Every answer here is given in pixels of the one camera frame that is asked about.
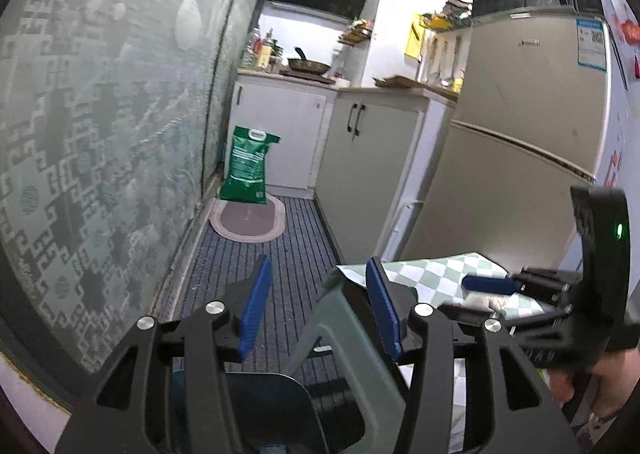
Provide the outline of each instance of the checkered tablecloth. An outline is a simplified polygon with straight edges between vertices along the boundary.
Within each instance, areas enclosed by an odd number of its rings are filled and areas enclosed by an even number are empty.
[[[396,261],[383,263],[390,281],[414,287],[418,292],[420,303],[429,303],[438,307],[444,302],[462,303],[462,279],[466,274],[505,277],[507,272],[496,263],[489,261],[478,253],[460,254],[459,256],[442,257],[440,259],[416,259],[414,261]],[[366,265],[347,265],[338,267],[350,281],[366,286]],[[544,310],[533,299],[520,294],[511,295],[503,306],[507,319],[529,317]],[[400,371],[407,384],[411,382],[412,366],[401,366]],[[454,390],[452,429],[449,441],[449,452],[462,450],[465,431],[466,377],[464,360],[454,361]]]

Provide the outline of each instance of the yellow sign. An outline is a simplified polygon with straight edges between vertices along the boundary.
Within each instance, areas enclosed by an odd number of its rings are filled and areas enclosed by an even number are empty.
[[[418,12],[414,12],[411,19],[411,27],[409,28],[409,38],[406,41],[404,54],[414,59],[418,59],[422,49],[422,40],[424,39],[424,27],[421,24],[422,16]]]

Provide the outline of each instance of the metal screw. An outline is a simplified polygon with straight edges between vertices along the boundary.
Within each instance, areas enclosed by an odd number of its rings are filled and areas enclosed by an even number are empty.
[[[420,317],[428,317],[433,313],[433,307],[427,303],[420,303],[414,306],[414,311],[420,315]]]
[[[502,329],[502,324],[499,320],[487,319],[484,321],[484,328],[491,333],[496,333]]]
[[[222,313],[225,310],[225,303],[222,301],[211,301],[207,304],[206,308],[207,313],[212,315],[217,315],[218,313]]]
[[[144,317],[140,317],[140,319],[138,319],[138,323],[136,325],[138,326],[139,329],[142,329],[144,331],[146,329],[153,328],[155,323],[156,323],[156,320],[153,317],[149,317],[148,315],[145,315]]]

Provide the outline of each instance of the green bag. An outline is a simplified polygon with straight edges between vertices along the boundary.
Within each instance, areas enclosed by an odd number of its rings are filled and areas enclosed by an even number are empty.
[[[229,173],[218,197],[228,201],[267,203],[264,192],[264,156],[280,137],[259,129],[236,126],[229,154]]]

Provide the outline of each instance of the striped floor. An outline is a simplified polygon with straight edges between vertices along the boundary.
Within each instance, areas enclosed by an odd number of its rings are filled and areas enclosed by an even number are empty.
[[[180,316],[205,301],[221,297],[228,283],[249,275],[259,254],[273,262],[273,287],[255,350],[232,371],[278,373],[293,351],[305,321],[313,312],[324,274],[337,257],[311,200],[282,197],[287,228],[269,243],[237,243],[220,237],[209,225],[194,259]],[[362,436],[362,418],[332,356],[307,360],[295,378],[314,400],[331,452]]]

